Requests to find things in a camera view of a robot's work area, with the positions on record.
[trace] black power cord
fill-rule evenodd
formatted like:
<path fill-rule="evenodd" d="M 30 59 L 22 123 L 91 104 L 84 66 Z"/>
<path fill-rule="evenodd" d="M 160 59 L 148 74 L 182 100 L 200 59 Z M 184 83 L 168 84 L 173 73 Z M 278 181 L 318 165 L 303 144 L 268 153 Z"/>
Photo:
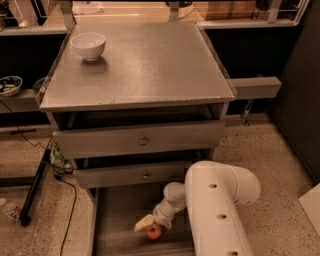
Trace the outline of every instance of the black power cord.
<path fill-rule="evenodd" d="M 73 204 L 72 204 L 72 208 L 71 208 L 71 212 L 70 212 L 70 217 L 69 217 L 67 229 L 66 229 L 66 232 L 65 232 L 65 235 L 64 235 L 64 238 L 63 238 L 61 247 L 60 247 L 60 256 L 61 256 L 61 255 L 62 255 L 62 251 L 63 251 L 64 244 L 65 244 L 65 242 L 66 242 L 66 238 L 67 238 L 67 235 L 68 235 L 68 232 L 69 232 L 69 227 L 70 227 L 72 215 L 73 215 L 73 212 L 74 212 L 74 206 L 75 206 L 76 200 L 77 200 L 77 189 L 76 189 L 76 187 L 75 187 L 73 184 L 71 184 L 71 183 L 69 183 L 69 182 L 67 182 L 67 181 L 64 181 L 64 180 L 62 179 L 62 176 L 61 176 L 61 175 L 55 174 L 55 173 L 54 173 L 54 168 L 52 168 L 52 174 L 53 174 L 53 176 L 56 178 L 56 180 L 61 181 L 61 182 L 65 183 L 65 184 L 67 184 L 68 186 L 71 186 L 71 187 L 73 188 L 73 190 L 74 190 L 74 199 L 73 199 Z"/>

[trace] dark wall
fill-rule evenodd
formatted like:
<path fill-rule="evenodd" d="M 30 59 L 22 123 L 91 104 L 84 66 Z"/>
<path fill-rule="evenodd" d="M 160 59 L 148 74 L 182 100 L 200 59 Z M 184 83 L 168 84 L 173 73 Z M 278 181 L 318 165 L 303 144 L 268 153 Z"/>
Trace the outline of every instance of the dark wall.
<path fill-rule="evenodd" d="M 22 77 L 22 89 L 47 76 L 65 38 L 58 35 L 0 37 L 0 76 Z"/>
<path fill-rule="evenodd" d="M 231 78 L 279 77 L 302 29 L 303 26 L 208 29 L 206 33 Z M 251 112 L 263 112 L 269 101 L 255 100 Z M 231 102 L 227 113 L 242 113 L 246 103 Z"/>
<path fill-rule="evenodd" d="M 320 1 L 312 1 L 305 27 L 280 77 L 271 113 L 316 182 L 320 181 Z"/>

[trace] drawer front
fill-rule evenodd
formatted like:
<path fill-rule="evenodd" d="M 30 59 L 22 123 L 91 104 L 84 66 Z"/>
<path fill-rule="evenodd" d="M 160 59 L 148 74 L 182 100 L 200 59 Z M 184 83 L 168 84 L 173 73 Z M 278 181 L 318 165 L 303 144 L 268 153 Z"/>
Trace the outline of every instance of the drawer front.
<path fill-rule="evenodd" d="M 223 120 L 54 132 L 69 159 L 214 148 Z"/>
<path fill-rule="evenodd" d="M 75 170 L 82 188 L 99 188 L 153 182 L 182 181 L 191 161 Z"/>

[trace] metal stand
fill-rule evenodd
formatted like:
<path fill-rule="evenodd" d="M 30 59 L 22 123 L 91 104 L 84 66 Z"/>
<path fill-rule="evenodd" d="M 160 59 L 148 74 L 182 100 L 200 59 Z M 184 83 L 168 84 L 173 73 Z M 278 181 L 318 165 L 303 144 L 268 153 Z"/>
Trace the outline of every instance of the metal stand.
<path fill-rule="evenodd" d="M 248 100 L 248 103 L 247 103 L 246 107 L 244 108 L 243 114 L 241 115 L 241 120 L 245 126 L 250 126 L 250 123 L 247 118 L 250 113 L 252 104 L 253 104 L 253 99 Z"/>
<path fill-rule="evenodd" d="M 46 149 L 41 162 L 39 164 L 37 173 L 34 177 L 17 177 L 17 178 L 3 178 L 0 179 L 0 187 L 13 187 L 13 186 L 31 186 L 25 203 L 22 207 L 19 220 L 21 226 L 28 226 L 31 222 L 31 217 L 28 216 L 29 210 L 33 203 L 34 197 L 37 193 L 42 175 L 46 169 L 46 165 L 50 160 L 50 150 Z"/>

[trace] white bowl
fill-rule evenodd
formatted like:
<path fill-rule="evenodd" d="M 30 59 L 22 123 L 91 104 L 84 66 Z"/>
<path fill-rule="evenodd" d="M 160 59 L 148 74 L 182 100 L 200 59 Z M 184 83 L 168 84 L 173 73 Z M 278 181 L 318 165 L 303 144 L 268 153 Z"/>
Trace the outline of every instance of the white bowl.
<path fill-rule="evenodd" d="M 105 36 L 94 32 L 82 33 L 71 39 L 73 49 L 88 61 L 99 59 L 104 51 L 105 44 Z"/>

